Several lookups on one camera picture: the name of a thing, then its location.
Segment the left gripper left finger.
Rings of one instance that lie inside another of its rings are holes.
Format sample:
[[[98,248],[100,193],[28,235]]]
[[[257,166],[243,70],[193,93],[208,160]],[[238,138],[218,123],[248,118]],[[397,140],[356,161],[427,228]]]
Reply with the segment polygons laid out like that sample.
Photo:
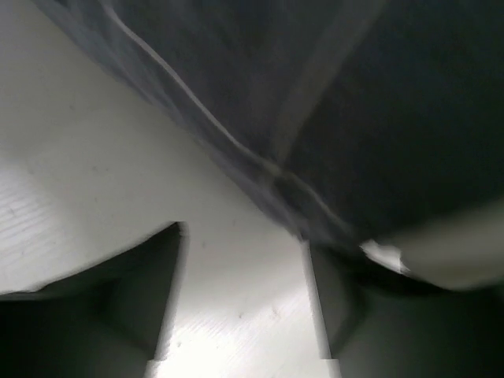
[[[36,291],[1,296],[3,377],[143,377],[157,358],[183,246],[176,222]]]

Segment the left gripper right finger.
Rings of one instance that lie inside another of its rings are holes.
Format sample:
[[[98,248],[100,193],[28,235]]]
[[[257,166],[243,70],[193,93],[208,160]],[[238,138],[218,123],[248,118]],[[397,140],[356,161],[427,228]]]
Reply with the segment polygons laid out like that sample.
[[[503,288],[449,291],[312,244],[323,355],[343,377],[500,377]]]

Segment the cream pillow with yellow edge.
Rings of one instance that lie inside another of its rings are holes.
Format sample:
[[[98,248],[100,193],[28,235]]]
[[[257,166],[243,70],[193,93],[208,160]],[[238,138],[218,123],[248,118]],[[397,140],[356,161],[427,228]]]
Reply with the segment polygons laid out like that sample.
[[[382,266],[462,291],[503,283],[503,200],[362,244]]]

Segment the dark plaid pillowcase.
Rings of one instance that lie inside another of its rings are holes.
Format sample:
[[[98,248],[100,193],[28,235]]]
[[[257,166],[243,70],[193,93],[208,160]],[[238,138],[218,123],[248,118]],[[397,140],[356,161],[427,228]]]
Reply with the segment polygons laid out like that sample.
[[[503,198],[500,1],[40,1],[312,242]]]

